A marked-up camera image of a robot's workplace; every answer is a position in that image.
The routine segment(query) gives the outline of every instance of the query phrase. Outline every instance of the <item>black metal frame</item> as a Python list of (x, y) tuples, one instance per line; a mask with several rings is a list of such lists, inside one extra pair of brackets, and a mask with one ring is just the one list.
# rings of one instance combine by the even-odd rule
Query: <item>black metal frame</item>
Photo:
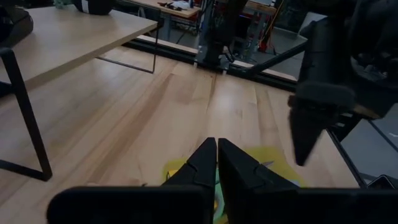
[[(134, 39), (128, 43), (125, 43), (123, 46), (129, 47), (132, 49), (136, 50), (141, 50), (145, 52), (152, 53), (154, 51), (154, 43), (150, 41), (145, 41), (145, 40), (137, 40)], [(280, 61), (282, 58), (286, 57), (287, 55), (291, 54), (297, 54), (301, 52), (302, 50), (302, 45), (294, 48), (293, 52), (289, 52), (283, 55), (283, 57), (278, 57), (277, 59), (274, 59), (273, 61), (269, 62), (269, 64), (274, 64), (278, 61)], [(184, 50), (180, 49), (175, 49), (172, 47), (164, 46), (164, 45), (159, 45), (159, 55), (167, 58), (171, 58), (174, 60), (182, 61), (185, 63), (190, 63), (194, 64), (195, 63), (195, 57), (196, 54), (191, 53), (191, 52), (186, 52)], [(234, 75), (239, 78), (247, 79), (250, 81), (262, 83), (265, 85), (269, 85), (275, 88), (279, 88), (285, 91), (289, 91), (294, 93), (295, 88), (297, 85), (296, 81), (289, 80), (286, 78), (278, 77), (270, 73), (266, 72), (259, 72), (256, 75), (246, 75), (240, 70), (244, 69), (243, 67), (240, 67), (238, 65), (230, 65), (227, 73), (229, 75)], [(349, 158), (347, 155), (347, 152), (343, 149), (343, 146), (341, 145), (341, 141), (348, 135), (348, 133), (359, 123), (361, 120), (360, 115), (354, 114), (354, 116), (349, 118), (345, 118), (344, 121), (339, 121), (343, 124), (345, 124), (343, 127), (331, 127), (330, 129), (327, 129), (328, 134), (330, 135), (333, 143), (335, 144), (337, 150), (339, 151), (340, 155), (346, 162), (348, 168), (350, 169), (351, 173), (353, 174), (354, 178), (358, 182), (358, 185), (361, 188), (366, 188), (367, 185), (364, 182), (364, 180), (361, 178), (357, 168), (353, 164), (353, 161)]]
[(6, 93), (15, 94), (42, 171), (34, 170), (4, 160), (0, 160), (0, 169), (5, 169), (31, 178), (48, 181), (52, 177), (50, 162), (44, 148), (39, 127), (37, 126), (32, 105), (29, 101), (29, 96), (27, 94), (21, 71), (19, 70), (17, 59), (15, 58), (14, 52), (9, 48), (1, 48), (0, 56), (11, 81), (11, 84), (1, 83), (0, 91), (2, 96), (4, 96)]
[(142, 5), (142, 4), (131, 3), (131, 2), (129, 2), (129, 4), (131, 4), (132, 6), (139, 6), (139, 7), (144, 7), (144, 8), (147, 8), (147, 9), (152, 9), (152, 10), (157, 12), (157, 27), (156, 27), (156, 35), (155, 35), (155, 44), (154, 44), (154, 50), (153, 50), (153, 52), (151, 52), (152, 54), (154, 54), (154, 62), (152, 63), (152, 70), (148, 70), (148, 69), (145, 69), (145, 68), (140, 68), (140, 67), (137, 67), (137, 66), (129, 65), (127, 63), (118, 62), (118, 61), (115, 61), (115, 60), (112, 60), (112, 59), (108, 59), (108, 58), (104, 58), (104, 57), (97, 57), (97, 59), (104, 60), (104, 61), (109, 62), (109, 63), (114, 63), (116, 65), (121, 65), (121, 66), (124, 66), (124, 67), (127, 67), (127, 68), (133, 68), (133, 69), (136, 69), (136, 70), (139, 70), (139, 71), (142, 71), (142, 72), (147, 72), (147, 73), (153, 74), (153, 73), (155, 73), (155, 67), (156, 67), (156, 55), (157, 55), (157, 48), (158, 48), (157, 41), (158, 41), (158, 38), (159, 38), (160, 15), (161, 15), (162, 11), (160, 9), (156, 9), (156, 8), (150, 7), (150, 6), (145, 6), (145, 5)]

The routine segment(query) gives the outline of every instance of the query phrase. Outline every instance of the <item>wooden tabletop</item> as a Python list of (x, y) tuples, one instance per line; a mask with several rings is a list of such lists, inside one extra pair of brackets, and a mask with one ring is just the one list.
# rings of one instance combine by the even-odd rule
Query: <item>wooden tabletop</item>
[[(33, 32), (14, 48), (25, 84), (29, 87), (61, 75), (156, 27), (156, 22), (111, 11), (94, 16), (77, 11), (45, 7), (28, 9)], [(0, 81), (9, 82), (0, 64)]]
[(195, 15), (196, 13), (198, 13), (200, 11), (200, 8), (196, 7), (196, 6), (193, 9), (176, 11), (176, 10), (173, 10), (173, 9), (162, 7), (162, 6), (160, 6), (158, 4), (158, 2), (171, 3), (171, 2), (174, 2), (173, 0), (125, 0), (125, 1), (138, 3), (138, 4), (143, 4), (143, 5), (146, 5), (146, 6), (152, 6), (152, 7), (155, 7), (157, 9), (160, 9), (162, 12), (166, 12), (166, 13), (169, 13), (171, 15), (180, 16), (180, 17), (184, 17), (184, 18), (192, 17), (193, 15)]
[[(105, 57), (151, 68), (153, 55), (124, 47)], [(358, 187), (323, 133), (295, 165), (288, 92), (158, 57), (148, 74), (91, 60), (29, 91), (53, 169), (48, 182), (0, 170), (0, 223), (45, 223), (51, 198), (77, 185), (159, 185), (163, 166), (207, 137), (242, 149), (272, 146), (312, 187)], [(0, 99), (0, 158), (38, 169), (13, 96)]]

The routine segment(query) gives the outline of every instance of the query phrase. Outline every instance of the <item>yellow object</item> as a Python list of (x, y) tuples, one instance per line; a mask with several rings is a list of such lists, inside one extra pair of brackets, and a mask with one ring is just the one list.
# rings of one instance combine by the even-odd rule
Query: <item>yellow object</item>
[(296, 171), (286, 162), (285, 156), (282, 151), (275, 147), (252, 147), (245, 150), (247, 154), (255, 158), (261, 164), (266, 162), (273, 162), (268, 169), (274, 171), (283, 178), (292, 181), (300, 187), (305, 187), (305, 181), (299, 176)]
[[(268, 169), (282, 176), (283, 178), (293, 182), (294, 184), (299, 185), (300, 187), (305, 187), (305, 182), (299, 176), (291, 166), (286, 162), (285, 156), (283, 153), (274, 147), (252, 147), (244, 150), (251, 157), (255, 158), (255, 160), (259, 161), (259, 163), (264, 164)], [(170, 161), (164, 165), (163, 177), (164, 181), (173, 176), (180, 168), (184, 165), (187, 159), (176, 159)], [(218, 202), (215, 200), (214, 208), (218, 207)], [(221, 216), (221, 218), (217, 219), (214, 223), (217, 224), (225, 224), (228, 223), (227, 216), (225, 213)]]
[(169, 180), (170, 177), (172, 177), (177, 171), (178, 171), (178, 169), (167, 171), (166, 180)]

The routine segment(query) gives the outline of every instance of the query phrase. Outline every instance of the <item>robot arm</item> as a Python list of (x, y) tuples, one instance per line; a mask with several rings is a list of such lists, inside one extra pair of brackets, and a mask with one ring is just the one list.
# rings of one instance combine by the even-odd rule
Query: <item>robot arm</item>
[(382, 118), (398, 100), (398, 2), (304, 2), (328, 17), (311, 24), (296, 94), (289, 99), (300, 166), (339, 114), (360, 105), (374, 114), (369, 119)]

